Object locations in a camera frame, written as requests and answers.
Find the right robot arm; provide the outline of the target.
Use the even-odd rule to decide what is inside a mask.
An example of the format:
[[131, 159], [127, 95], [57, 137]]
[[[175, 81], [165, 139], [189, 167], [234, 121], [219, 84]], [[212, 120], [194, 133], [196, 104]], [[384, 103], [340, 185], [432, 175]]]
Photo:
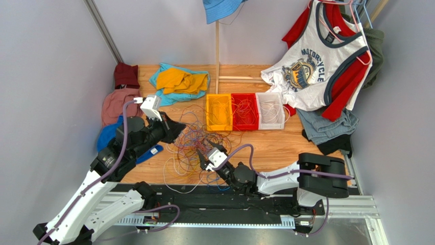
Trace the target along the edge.
[[253, 153], [249, 165], [230, 163], [234, 153], [218, 143], [209, 142], [212, 149], [203, 154], [197, 150], [200, 167], [207, 172], [215, 172], [231, 190], [251, 197], [265, 198], [277, 192], [291, 189], [292, 202], [290, 215], [315, 214], [316, 204], [323, 198], [344, 199], [349, 196], [345, 163], [340, 158], [312, 153], [299, 154], [294, 163], [273, 171], [255, 170]]

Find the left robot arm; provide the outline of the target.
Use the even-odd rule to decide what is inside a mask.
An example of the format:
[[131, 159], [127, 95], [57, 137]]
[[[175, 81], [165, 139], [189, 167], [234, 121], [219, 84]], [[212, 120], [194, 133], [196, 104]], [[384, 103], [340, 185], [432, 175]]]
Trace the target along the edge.
[[124, 117], [67, 205], [50, 222], [33, 229], [39, 244], [92, 244], [108, 228], [133, 212], [158, 213], [157, 193], [145, 181], [137, 182], [120, 199], [102, 210], [100, 201], [131, 171], [138, 159], [158, 143], [174, 143], [186, 124], [161, 112], [157, 118]]

